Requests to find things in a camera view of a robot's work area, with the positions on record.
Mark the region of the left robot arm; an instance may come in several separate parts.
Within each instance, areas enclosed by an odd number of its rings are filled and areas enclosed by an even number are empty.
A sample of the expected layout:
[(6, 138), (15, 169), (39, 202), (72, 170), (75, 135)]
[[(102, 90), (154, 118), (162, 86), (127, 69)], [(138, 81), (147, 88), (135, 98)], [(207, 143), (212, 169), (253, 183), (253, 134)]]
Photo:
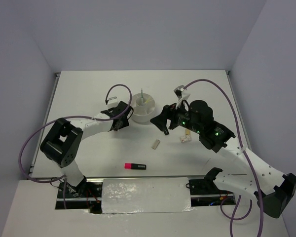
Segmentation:
[(123, 101), (117, 106), (101, 111), (95, 118), (69, 121), (59, 118), (40, 145), (40, 151), (58, 165), (66, 177), (65, 185), (74, 197), (81, 197), (90, 189), (91, 183), (80, 171), (75, 158), (81, 141), (99, 133), (118, 131), (129, 126), (134, 109)]

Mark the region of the white round compartment organizer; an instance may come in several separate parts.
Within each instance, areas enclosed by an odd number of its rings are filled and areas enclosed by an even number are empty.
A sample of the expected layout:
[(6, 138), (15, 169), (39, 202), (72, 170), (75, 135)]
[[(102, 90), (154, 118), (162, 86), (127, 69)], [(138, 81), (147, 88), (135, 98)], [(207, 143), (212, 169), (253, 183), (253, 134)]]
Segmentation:
[(143, 93), (143, 100), (141, 99), (141, 94), (135, 94), (132, 96), (131, 106), (134, 109), (134, 112), (131, 116), (131, 119), (137, 123), (147, 123), (154, 117), (156, 103), (150, 101), (145, 104), (145, 101), (153, 97), (149, 94)]

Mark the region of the silver foil taped panel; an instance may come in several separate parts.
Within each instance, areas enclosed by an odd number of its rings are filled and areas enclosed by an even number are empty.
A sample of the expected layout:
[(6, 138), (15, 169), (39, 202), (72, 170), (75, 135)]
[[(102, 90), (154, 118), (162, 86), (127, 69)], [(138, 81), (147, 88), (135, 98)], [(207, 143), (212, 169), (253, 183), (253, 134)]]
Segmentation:
[(190, 191), (182, 178), (105, 179), (104, 214), (176, 213), (191, 211)]

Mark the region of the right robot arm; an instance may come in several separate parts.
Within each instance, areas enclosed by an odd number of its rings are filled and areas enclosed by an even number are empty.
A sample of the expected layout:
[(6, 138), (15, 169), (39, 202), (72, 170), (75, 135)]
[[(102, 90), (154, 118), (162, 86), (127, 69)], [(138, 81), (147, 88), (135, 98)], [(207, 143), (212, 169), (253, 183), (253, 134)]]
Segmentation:
[(183, 105), (165, 105), (162, 112), (150, 121), (165, 135), (178, 126), (198, 134), (206, 149), (223, 157), (245, 175), (238, 178), (214, 167), (205, 176), (208, 192), (229, 190), (250, 199), (256, 198), (258, 206), (272, 218), (279, 218), (293, 198), (296, 176), (284, 174), (241, 146), (240, 139), (229, 128), (214, 120), (213, 110), (206, 102), (193, 101), (188, 109)]

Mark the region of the grey eraser block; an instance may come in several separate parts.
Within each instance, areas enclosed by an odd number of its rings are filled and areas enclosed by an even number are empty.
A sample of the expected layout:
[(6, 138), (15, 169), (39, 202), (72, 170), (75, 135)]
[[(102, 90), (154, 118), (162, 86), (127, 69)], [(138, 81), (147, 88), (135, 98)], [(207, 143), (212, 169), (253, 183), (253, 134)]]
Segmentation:
[(156, 150), (159, 144), (160, 144), (160, 140), (156, 139), (151, 148)]

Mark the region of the pink capped black highlighter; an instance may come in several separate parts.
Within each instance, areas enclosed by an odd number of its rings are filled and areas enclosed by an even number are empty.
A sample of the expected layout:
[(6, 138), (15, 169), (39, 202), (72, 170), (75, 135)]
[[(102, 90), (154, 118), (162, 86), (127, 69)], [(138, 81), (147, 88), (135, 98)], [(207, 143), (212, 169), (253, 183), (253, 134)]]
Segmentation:
[(146, 170), (147, 166), (145, 164), (125, 163), (124, 168), (130, 170)]

